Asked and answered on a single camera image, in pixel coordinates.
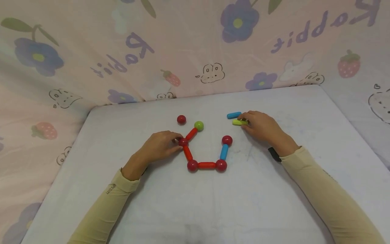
red ball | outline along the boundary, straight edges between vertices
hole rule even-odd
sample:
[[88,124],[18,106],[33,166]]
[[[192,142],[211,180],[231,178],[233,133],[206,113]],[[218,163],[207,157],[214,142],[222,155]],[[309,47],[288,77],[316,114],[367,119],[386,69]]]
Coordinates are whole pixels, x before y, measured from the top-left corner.
[[179,115],[177,117],[177,122],[181,125],[184,125],[186,123],[187,119],[184,115]]
[[217,162],[215,162],[215,168],[219,172],[224,172],[227,168],[227,163],[223,159],[218,159]]
[[231,136],[225,135],[224,137],[222,137],[222,144],[227,144],[228,146],[230,146],[232,143],[233,138]]
[[185,138],[181,138],[179,140],[179,146],[188,146],[188,140]]
[[196,170],[198,170],[198,162],[196,160],[190,160],[188,161],[187,163],[187,169],[190,171],[190,172],[195,172]]

person's left hand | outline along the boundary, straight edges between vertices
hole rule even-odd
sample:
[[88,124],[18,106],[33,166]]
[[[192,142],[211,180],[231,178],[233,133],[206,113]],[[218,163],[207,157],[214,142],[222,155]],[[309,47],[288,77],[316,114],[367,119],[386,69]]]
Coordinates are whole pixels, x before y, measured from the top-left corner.
[[167,158],[182,150],[182,147],[178,146],[175,140],[182,137],[181,134],[168,130],[153,133],[122,168],[122,175],[129,180],[139,179],[150,163]]

sleeve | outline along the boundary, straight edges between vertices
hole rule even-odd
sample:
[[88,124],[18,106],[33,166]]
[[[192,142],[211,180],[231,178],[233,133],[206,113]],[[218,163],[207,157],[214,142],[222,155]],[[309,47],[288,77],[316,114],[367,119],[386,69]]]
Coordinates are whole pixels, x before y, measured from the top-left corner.
[[129,181],[121,170],[111,184],[101,193],[72,234],[68,244],[105,244],[128,197],[134,192],[139,180]]
[[291,178],[324,221],[336,244],[384,244],[381,234],[359,205],[304,148],[281,157]]

hand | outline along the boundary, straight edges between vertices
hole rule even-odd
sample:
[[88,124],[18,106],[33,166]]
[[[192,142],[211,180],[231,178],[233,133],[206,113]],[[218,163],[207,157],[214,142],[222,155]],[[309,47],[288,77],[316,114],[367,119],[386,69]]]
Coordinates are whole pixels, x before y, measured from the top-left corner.
[[253,138],[268,142],[281,157],[293,154],[299,148],[291,136],[280,128],[274,118],[265,113],[248,111],[237,119],[247,120],[248,125],[242,125],[241,128]]
[[150,163],[167,158],[182,150],[182,147],[176,145],[175,141],[175,139],[182,137],[181,134],[171,131],[152,134],[122,168],[122,175],[128,180],[139,179]]

floral fabric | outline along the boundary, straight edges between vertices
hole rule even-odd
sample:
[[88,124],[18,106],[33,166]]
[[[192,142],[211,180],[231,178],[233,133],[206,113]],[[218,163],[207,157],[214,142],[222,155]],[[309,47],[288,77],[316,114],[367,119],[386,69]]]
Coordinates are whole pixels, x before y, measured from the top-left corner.
[[379,0],[5,1],[0,243],[20,243],[95,106],[317,84],[390,168],[389,10]]

